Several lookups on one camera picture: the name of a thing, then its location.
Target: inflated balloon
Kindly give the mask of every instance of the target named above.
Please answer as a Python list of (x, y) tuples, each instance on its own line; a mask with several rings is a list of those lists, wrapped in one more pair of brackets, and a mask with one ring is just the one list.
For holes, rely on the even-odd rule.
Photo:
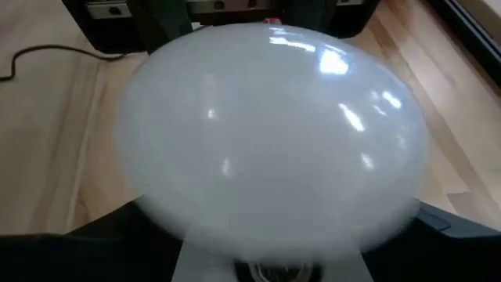
[(153, 219), (247, 261), (371, 248), (412, 216), (426, 127), (373, 57), (296, 27), (209, 27), (134, 74), (115, 128)]

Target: black cable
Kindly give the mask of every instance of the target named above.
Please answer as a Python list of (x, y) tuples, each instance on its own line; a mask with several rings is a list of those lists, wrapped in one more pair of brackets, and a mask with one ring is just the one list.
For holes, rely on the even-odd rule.
[(45, 50), (45, 49), (59, 49), (59, 50), (79, 52), (80, 54), (91, 56), (91, 57), (94, 57), (98, 60), (104, 60), (106, 62), (114, 62), (114, 61), (123, 59), (125, 56), (127, 56), (127, 54), (122, 54), (122, 55), (113, 56), (113, 57), (100, 56), (100, 55), (91, 53), (89, 51), (85, 51), (82, 49), (77, 49), (77, 48), (73, 48), (73, 47), (65, 46), (65, 45), (55, 45), (55, 44), (35, 45), (35, 46), (21, 49), (21, 50), (17, 51), (16, 53), (14, 53), (13, 60), (11, 61), (11, 64), (10, 64), (10, 75), (5, 76), (5, 77), (0, 77), (0, 83), (6, 82), (6, 81), (11, 81), (16, 77), (16, 59), (17, 58), (19, 58), (20, 56), (22, 56), (26, 53), (29, 53), (29, 52), (38, 51), (38, 50)]

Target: wooden table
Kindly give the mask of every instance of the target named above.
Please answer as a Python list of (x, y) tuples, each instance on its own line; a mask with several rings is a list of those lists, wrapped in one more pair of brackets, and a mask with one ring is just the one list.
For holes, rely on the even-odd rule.
[[(6, 1), (2, 73), (24, 46), (92, 49), (59, 0)], [(423, 109), (430, 149), (418, 198), (501, 230), (499, 90), (418, 0), (383, 0), (348, 41), (390, 65)], [(19, 61), (16, 80), (0, 85), (0, 233), (64, 233), (139, 195), (117, 169), (111, 130), (145, 58), (42, 51)]]

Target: white balloon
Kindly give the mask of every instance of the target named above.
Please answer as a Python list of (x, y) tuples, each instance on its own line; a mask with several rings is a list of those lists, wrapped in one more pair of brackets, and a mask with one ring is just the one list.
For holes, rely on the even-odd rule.
[(371, 248), (415, 211), (427, 130), (412, 93), (357, 48), (297, 27), (208, 27), (136, 71), (115, 128), (143, 207), (247, 261)]

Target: black machine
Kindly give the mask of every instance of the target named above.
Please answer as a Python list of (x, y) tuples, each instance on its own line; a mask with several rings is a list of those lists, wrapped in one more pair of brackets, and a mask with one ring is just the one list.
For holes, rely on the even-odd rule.
[[(364, 28), (379, 0), (63, 2), (97, 50), (152, 53), (192, 32), (193, 23), (278, 18), (284, 24), (351, 37)], [(138, 208), (140, 200), (67, 235), (0, 237), (2, 280), (174, 281), (186, 244), (152, 223)], [(361, 260), (376, 282), (501, 281), (501, 233), (421, 203), (417, 216), (400, 234), (363, 252)], [(300, 281), (295, 280), (300, 270), (261, 270), (274, 277), (266, 281)], [(246, 263), (233, 263), (239, 282), (256, 281), (252, 271)], [(310, 282), (327, 280), (321, 266), (313, 267), (311, 273)]]

